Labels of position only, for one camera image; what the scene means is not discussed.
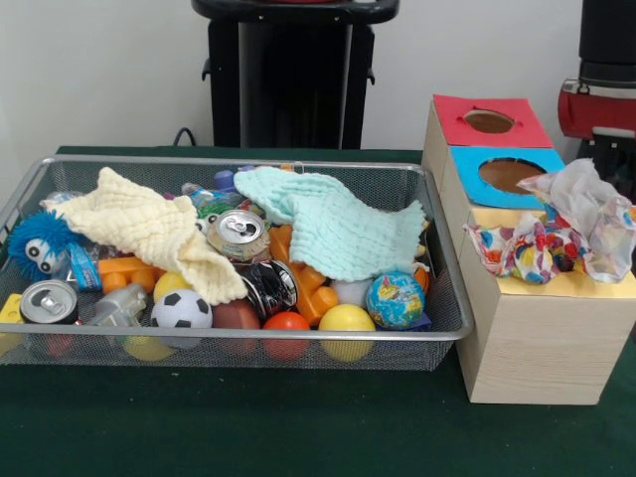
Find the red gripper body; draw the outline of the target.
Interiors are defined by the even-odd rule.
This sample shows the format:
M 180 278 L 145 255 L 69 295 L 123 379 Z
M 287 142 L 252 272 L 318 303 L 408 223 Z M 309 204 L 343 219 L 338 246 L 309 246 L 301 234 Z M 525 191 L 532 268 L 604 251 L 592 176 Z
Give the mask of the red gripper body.
M 612 98 L 562 90 L 557 113 L 567 137 L 592 140 L 603 135 L 635 138 L 635 99 Z

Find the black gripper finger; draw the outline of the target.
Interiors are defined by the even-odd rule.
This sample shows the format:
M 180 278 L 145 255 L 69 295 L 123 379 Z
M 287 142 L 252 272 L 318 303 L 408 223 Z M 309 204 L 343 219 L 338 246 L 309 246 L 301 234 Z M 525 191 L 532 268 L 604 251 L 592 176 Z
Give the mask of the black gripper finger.
M 598 166 L 600 177 L 615 185 L 620 179 L 617 171 L 620 166 L 620 150 L 618 143 L 611 139 L 603 139 L 598 141 Z

